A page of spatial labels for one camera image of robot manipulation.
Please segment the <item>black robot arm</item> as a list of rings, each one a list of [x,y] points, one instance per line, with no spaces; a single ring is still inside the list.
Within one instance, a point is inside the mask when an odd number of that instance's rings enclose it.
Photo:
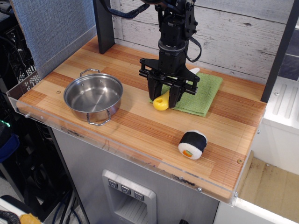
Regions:
[[[162,94],[162,86],[170,87],[169,107],[180,101],[183,93],[196,94],[200,78],[189,71],[186,61],[189,42],[197,44],[192,37],[197,32],[193,0],[147,0],[155,5],[158,13],[159,31],[158,59],[140,59],[140,75],[147,78],[151,100]]]

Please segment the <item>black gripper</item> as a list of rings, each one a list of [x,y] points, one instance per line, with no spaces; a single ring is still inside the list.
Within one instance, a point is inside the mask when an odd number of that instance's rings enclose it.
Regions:
[[[176,106],[180,94],[197,93],[199,77],[186,67],[188,44],[180,47],[170,47],[159,44],[158,59],[140,59],[140,75],[147,78],[149,98],[155,100],[161,96],[162,87],[170,86],[169,108]]]

